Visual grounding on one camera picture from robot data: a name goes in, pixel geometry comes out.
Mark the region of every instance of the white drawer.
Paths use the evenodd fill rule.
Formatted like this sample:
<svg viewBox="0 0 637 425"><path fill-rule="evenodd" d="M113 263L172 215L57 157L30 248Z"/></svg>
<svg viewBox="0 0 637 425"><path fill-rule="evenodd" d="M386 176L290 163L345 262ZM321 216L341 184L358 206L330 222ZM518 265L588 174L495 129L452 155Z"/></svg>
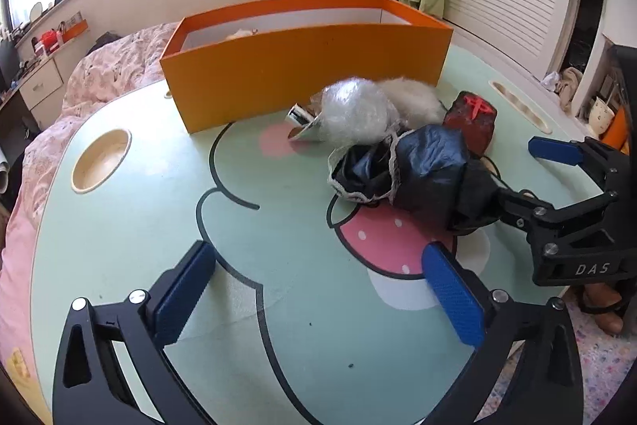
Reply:
<svg viewBox="0 0 637 425"><path fill-rule="evenodd" d="M64 94L66 94L66 88L59 87L53 94L47 96L33 107L31 114L35 118L40 130L48 129L55 123L55 120L58 119L62 112Z"/></svg>
<svg viewBox="0 0 637 425"><path fill-rule="evenodd" d="M55 62L49 60L20 87L20 95L28 110L31 110L60 86L62 78Z"/></svg>

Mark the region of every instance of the white plastic bag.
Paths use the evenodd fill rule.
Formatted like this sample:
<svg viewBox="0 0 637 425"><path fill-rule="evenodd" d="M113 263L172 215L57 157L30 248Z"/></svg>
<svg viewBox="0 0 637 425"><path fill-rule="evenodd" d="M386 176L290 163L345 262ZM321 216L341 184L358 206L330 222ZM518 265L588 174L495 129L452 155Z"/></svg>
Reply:
<svg viewBox="0 0 637 425"><path fill-rule="evenodd" d="M544 87L549 92L555 92L555 87L557 87L557 82L559 82L559 73L557 71L550 72L544 77L539 84Z"/></svg>
<svg viewBox="0 0 637 425"><path fill-rule="evenodd" d="M349 78L323 89L320 136L337 146L379 143L399 123L398 111L378 85Z"/></svg>

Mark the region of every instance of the mug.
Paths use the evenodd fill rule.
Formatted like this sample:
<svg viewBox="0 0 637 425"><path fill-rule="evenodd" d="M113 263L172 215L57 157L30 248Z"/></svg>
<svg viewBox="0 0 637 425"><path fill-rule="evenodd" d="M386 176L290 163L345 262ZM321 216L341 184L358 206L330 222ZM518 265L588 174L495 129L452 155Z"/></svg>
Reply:
<svg viewBox="0 0 637 425"><path fill-rule="evenodd" d="M615 113L598 97L588 115L588 125L595 135L601 135L608 130L614 117Z"/></svg>

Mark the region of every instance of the round table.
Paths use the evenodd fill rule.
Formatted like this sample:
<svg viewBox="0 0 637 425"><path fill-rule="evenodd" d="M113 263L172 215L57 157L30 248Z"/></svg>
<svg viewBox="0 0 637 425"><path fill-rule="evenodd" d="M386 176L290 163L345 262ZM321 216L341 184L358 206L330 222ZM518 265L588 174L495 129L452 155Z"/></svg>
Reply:
<svg viewBox="0 0 637 425"><path fill-rule="evenodd" d="M450 106L469 90L496 107L487 154L506 182L556 207L597 194L578 168L528 154L528 140L544 134L490 80L517 93L551 137L568 137L506 79L452 47L439 96ZM105 106L59 166L37 239L31 308L47 402L71 301L112 303L150 288L203 237L222 268L166 354L216 423L407 425L425 417L472 352L418 266L426 243L453 247L453 238L386 204L334 200L329 146L291 145L284 113L189 135L166 90L158 82ZM74 192L82 152L117 128L132 136L122 164L93 191ZM563 291L531 282L531 253L517 229L496 223L456 247L488 288L517 301L543 304ZM141 410L157 417L125 348L116 352Z"/></svg>

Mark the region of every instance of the orange box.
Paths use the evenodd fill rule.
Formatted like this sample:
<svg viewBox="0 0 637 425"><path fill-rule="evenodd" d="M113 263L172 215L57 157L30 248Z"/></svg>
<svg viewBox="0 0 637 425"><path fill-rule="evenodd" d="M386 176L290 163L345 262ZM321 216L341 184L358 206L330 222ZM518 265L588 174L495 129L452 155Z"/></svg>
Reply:
<svg viewBox="0 0 637 425"><path fill-rule="evenodd" d="M239 29L258 32L225 40ZM260 0L186 17L160 63L193 133L305 103L352 76L436 85L452 32L394 0Z"/></svg>
<svg viewBox="0 0 637 425"><path fill-rule="evenodd" d="M64 33L62 33L62 40L63 42L66 43L70 41L71 39L74 39L75 37L82 35L82 33L84 33L84 31L86 31L87 29L88 29L88 23L86 22L86 20L80 21L76 25L71 26Z"/></svg>

